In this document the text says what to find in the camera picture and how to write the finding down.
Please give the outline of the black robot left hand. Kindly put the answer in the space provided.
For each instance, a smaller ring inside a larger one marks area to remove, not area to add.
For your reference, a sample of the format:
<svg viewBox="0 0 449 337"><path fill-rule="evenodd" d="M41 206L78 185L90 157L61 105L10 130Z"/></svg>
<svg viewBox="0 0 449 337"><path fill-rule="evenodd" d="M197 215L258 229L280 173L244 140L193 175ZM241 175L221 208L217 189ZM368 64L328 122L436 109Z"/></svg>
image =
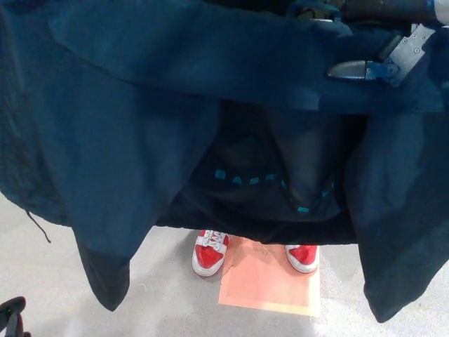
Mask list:
<svg viewBox="0 0 449 337"><path fill-rule="evenodd" d="M5 330L5 337L31 337L31 333L24 330L22 311L26 300L18 296L1 304L1 331Z"/></svg>

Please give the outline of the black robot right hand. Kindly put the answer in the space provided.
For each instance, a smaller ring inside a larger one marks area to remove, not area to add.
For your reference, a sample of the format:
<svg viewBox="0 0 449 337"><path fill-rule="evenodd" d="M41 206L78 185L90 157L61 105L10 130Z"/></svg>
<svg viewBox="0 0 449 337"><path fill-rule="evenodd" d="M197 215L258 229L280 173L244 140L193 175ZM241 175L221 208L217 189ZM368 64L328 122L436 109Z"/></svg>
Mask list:
<svg viewBox="0 0 449 337"><path fill-rule="evenodd" d="M447 1L346 1L343 14L356 22L410 25L407 35L395 33L383 45L376 60L341 62L327 72L335 79L381 79L393 87L399 86L424 56L424 45L435 32L434 27L448 26Z"/></svg>

